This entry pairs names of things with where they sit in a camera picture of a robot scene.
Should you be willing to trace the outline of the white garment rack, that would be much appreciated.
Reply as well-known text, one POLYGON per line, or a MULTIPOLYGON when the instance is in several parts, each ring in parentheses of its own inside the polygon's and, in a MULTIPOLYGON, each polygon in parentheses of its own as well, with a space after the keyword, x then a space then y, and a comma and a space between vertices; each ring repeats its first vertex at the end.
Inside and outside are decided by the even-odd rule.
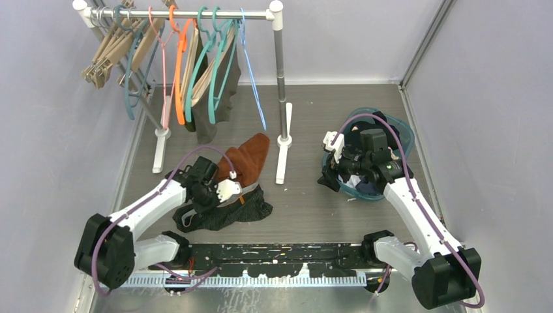
MULTIPOLYGON (((110 15, 115 17, 116 12, 120 12, 122 15, 129 13, 129 17, 133 18, 148 18, 149 13, 147 10, 138 9, 121 9, 116 10, 109 7, 95 8, 90 7, 87 1, 73 1, 73 9, 80 15, 81 19, 85 22, 88 28, 92 29, 96 25, 93 23, 93 18, 102 18, 104 15, 110 15)), ((286 163, 288 159, 288 149, 291 147, 292 138, 290 135, 291 125, 291 112, 292 103, 286 100, 286 83, 284 75, 284 50, 282 30, 284 28, 283 19, 284 4, 282 1, 271 1, 269 8, 258 11, 224 11, 217 10, 216 12, 208 12, 204 10, 199 11, 185 11, 175 10, 173 13, 174 18, 198 18, 198 19, 225 19, 225 20, 267 20, 272 24, 274 33, 274 46, 275 46, 275 60, 276 60, 276 80, 278 91, 278 103, 280 112, 280 134, 277 138, 278 145, 278 160, 276 167, 275 183, 283 185, 286 175, 286 163)), ((153 10, 151 12, 153 18, 169 18, 169 10, 153 10)))

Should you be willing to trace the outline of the teal hanger middle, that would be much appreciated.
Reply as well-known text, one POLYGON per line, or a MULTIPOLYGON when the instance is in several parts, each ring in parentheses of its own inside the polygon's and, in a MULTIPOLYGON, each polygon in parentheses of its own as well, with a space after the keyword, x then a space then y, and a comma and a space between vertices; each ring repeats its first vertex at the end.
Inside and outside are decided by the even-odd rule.
POLYGON ((192 71, 192 76, 190 78, 190 82, 187 85, 186 88, 186 95, 185 95, 185 121, 187 123, 192 122, 192 99, 194 97, 194 86, 196 83, 196 77, 200 73, 200 68, 202 67, 203 60, 205 59, 208 52, 211 52, 213 48, 215 47, 215 44, 217 43, 217 34, 220 32, 220 27, 217 25, 217 12, 220 10, 219 6, 215 6, 212 11, 212 22, 213 22, 213 32, 210 33, 208 30, 202 27, 201 24, 201 17, 206 10, 207 7, 202 7, 198 11, 198 30, 199 32, 206 33, 208 41, 203 45, 202 51, 200 54, 196 54, 194 56, 194 69, 192 71))

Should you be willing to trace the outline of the teal hanger left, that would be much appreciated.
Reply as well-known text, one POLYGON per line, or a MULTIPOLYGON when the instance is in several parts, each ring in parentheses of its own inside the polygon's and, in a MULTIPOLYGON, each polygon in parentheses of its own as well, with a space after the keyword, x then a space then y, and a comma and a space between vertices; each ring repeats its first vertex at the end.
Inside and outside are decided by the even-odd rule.
POLYGON ((131 98, 140 98, 142 96, 144 87, 146 85, 146 79, 143 78, 140 81, 140 87, 137 91, 131 91, 130 89, 130 77, 131 74, 136 73, 145 59, 146 53, 149 51, 151 45, 155 43, 153 53, 157 51, 159 40, 157 37, 164 32, 165 20, 163 18, 153 18, 150 22, 146 19, 138 19, 138 25, 133 26, 133 22, 130 25, 123 25, 121 19, 121 9, 129 9, 125 5, 117 5, 114 7, 115 23, 123 30, 125 38, 131 38, 131 43, 128 49, 128 59, 125 74, 123 76, 123 89, 124 89, 124 101, 125 110, 130 120, 135 120, 133 109, 138 105, 139 100, 134 102, 131 98))

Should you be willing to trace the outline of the orange hanger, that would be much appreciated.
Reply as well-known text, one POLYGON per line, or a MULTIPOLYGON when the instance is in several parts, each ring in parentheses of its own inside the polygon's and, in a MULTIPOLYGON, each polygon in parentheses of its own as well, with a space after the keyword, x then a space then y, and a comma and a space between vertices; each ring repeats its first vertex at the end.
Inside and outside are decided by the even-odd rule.
POLYGON ((169 7, 170 26, 178 36, 177 53, 176 53, 176 61, 175 61, 175 74, 174 74, 174 83, 173 83, 174 96, 175 96, 175 112, 177 116, 177 122, 180 125, 186 125, 185 114, 183 112, 183 100, 181 96, 181 78, 182 78, 181 70, 183 67, 183 54, 187 49, 187 32, 190 24, 192 23, 192 20, 188 19, 182 28, 177 26, 177 23, 175 22, 175 18, 174 18, 174 12, 176 8, 177 8, 176 5, 170 5, 169 7))

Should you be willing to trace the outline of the teal hanger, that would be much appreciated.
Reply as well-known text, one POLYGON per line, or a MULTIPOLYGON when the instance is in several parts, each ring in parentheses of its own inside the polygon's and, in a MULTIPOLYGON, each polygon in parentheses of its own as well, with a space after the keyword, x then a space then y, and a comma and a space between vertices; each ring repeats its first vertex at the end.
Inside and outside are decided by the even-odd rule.
POLYGON ((186 88, 186 95, 185 95, 185 121, 187 123, 192 122, 192 99, 194 97, 194 86, 196 83, 196 77, 200 73, 200 68, 202 67, 203 60, 205 59, 208 52, 211 52, 213 48, 215 47, 215 44, 217 43, 217 34, 220 32, 220 27, 217 25, 217 12, 220 10, 219 6, 215 6, 212 11, 212 22, 213 22, 213 32, 210 33, 208 30, 202 27, 201 24, 201 17, 206 10, 207 7, 202 7, 198 11, 198 30, 199 32, 206 33, 208 41, 203 45, 202 51, 200 54, 196 54, 194 56, 194 69, 192 71, 192 76, 190 78, 190 82, 187 85, 186 88))
POLYGON ((232 67, 232 60, 236 51, 235 41, 238 26, 234 19, 225 20, 217 25, 220 27, 218 33, 220 40, 217 42, 217 53, 213 63, 214 67, 208 94, 208 118, 212 125, 217 123, 217 108, 232 67))
POLYGON ((163 18, 153 18, 150 22, 146 19, 138 19, 138 25, 133 26, 133 22, 130 25, 123 25, 121 19, 121 9, 129 9, 125 5, 117 5, 114 7, 115 23, 123 30, 125 38, 131 38, 131 43, 128 49, 128 59, 125 74, 123 76, 123 89, 124 89, 124 101, 125 110, 130 120, 135 120, 133 109, 138 105, 139 100, 134 102, 131 98, 140 98, 142 96, 144 87, 146 85, 146 79, 143 78, 140 81, 140 87, 137 91, 131 91, 130 89, 130 77, 131 74, 136 73, 145 59, 146 53, 149 51, 151 45, 155 43, 153 53, 157 51, 159 40, 157 37, 164 32, 165 20, 163 18))

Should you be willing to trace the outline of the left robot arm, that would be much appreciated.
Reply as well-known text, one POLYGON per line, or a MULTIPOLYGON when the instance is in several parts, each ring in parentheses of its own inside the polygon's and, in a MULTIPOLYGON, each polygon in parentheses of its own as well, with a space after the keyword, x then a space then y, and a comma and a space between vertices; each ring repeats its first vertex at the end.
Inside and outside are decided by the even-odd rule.
POLYGON ((172 209, 189 202, 192 211, 204 213, 241 192, 240 184, 216 181, 218 166, 202 156, 185 169, 176 168, 133 204, 108 216, 91 216, 74 258, 74 266, 110 290, 122 286, 134 271, 153 265, 186 267, 191 258, 189 241, 172 231, 152 239, 142 234, 172 209))

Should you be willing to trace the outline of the navy underwear cream waistband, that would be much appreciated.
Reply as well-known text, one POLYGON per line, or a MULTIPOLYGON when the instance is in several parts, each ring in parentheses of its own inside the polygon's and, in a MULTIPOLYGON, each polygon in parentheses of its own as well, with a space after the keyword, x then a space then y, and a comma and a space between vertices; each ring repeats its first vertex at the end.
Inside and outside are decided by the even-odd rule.
POLYGON ((362 180, 357 183, 355 189, 360 194, 365 194, 368 196, 379 196, 381 194, 381 192, 376 188, 375 184, 367 180, 362 180))

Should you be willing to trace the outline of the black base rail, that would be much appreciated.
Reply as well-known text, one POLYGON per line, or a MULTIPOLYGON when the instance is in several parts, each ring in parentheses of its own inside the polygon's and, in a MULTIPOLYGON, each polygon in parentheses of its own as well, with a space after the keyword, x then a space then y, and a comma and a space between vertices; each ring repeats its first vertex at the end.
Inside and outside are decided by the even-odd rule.
POLYGON ((204 274, 217 268, 223 277, 295 277, 306 268, 310 278, 348 277, 361 272, 382 273, 385 263, 368 258, 361 243, 229 244, 194 243, 185 261, 164 266, 172 271, 204 274))

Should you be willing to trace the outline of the white black printed garment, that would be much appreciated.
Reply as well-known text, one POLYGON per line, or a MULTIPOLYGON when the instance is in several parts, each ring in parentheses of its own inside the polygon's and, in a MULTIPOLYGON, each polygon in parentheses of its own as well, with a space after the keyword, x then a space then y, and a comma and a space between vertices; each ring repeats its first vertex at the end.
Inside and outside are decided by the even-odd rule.
POLYGON ((347 181, 343 181, 343 183, 348 187, 352 189, 357 189, 357 185, 361 183, 363 178, 358 175, 351 175, 350 178, 347 181))

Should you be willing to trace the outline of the beige wooden hangers bunch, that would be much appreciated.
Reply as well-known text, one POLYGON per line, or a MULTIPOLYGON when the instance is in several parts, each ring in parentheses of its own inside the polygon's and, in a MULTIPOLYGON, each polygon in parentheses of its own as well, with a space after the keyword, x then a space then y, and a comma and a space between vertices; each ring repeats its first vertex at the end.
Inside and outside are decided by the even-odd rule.
MULTIPOLYGON (((120 5, 134 8, 133 1, 122 1, 120 5)), ((133 22, 133 26, 138 25, 138 19, 149 20, 149 18, 129 17, 129 13, 121 15, 121 19, 123 25, 130 25, 130 22, 133 22)), ((102 89, 110 79, 112 68, 120 63, 123 58, 128 59, 127 53, 132 39, 125 38, 123 30, 115 23, 115 17, 112 18, 110 15, 104 15, 99 19, 96 17, 93 18, 93 23, 96 26, 92 29, 100 30, 103 28, 106 32, 101 33, 103 37, 100 46, 95 52, 91 64, 82 71, 82 77, 96 89, 102 89)))

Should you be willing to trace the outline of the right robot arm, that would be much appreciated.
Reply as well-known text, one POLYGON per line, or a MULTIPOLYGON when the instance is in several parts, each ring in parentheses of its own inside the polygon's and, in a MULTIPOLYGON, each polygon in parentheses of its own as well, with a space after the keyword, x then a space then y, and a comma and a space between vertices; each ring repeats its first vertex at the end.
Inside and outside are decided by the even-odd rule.
POLYGON ((322 145, 327 157, 318 183, 338 192, 340 178, 360 175, 368 179, 396 209, 417 245, 413 250, 389 231, 368 234, 362 250, 367 266, 377 268, 384 263, 396 269, 429 310, 465 302, 481 291, 480 255, 474 248, 464 248, 445 229, 422 197, 405 160, 389 147, 384 130, 361 131, 359 150, 350 151, 344 135, 331 131, 322 145))

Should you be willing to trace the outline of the teal hanger right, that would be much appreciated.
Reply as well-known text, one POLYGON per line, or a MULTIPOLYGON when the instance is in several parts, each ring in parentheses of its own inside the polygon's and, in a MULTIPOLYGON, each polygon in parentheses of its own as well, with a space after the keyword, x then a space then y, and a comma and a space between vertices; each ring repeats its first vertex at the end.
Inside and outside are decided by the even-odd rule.
POLYGON ((214 67, 208 94, 208 118, 212 125, 217 123, 217 108, 232 67, 232 60, 236 51, 235 41, 238 26, 234 19, 225 20, 217 25, 220 27, 218 33, 220 40, 217 42, 217 53, 213 63, 214 67))

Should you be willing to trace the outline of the brown towel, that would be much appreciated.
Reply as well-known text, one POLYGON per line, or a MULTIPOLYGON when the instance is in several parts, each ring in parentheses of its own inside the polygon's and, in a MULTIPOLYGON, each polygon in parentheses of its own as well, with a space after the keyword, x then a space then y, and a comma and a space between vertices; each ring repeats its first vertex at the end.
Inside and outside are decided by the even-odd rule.
POLYGON ((270 139, 257 133, 239 147, 230 147, 225 155, 237 174, 236 181, 245 188, 257 182, 263 170, 270 146, 270 139))

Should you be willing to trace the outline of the teal laundry basket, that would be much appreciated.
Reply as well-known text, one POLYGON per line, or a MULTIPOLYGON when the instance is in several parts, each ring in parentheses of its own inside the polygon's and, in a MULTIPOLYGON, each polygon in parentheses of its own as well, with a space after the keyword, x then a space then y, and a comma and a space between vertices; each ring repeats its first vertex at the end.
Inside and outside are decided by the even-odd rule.
POLYGON ((317 183, 360 200, 382 200, 385 184, 404 176, 402 162, 413 145, 409 124, 375 108, 358 108, 338 132, 323 138, 317 183))

